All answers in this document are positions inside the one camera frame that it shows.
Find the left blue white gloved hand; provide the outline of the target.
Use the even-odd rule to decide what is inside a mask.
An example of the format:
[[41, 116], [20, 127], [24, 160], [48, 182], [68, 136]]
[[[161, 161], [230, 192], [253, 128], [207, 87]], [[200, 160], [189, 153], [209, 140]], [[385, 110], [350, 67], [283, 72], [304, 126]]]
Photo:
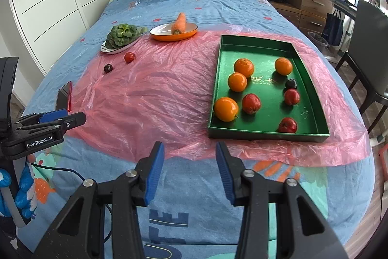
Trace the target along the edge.
[[1, 217], [10, 218], [16, 227], [26, 226], [37, 207], [35, 178], [25, 159], [1, 159]]

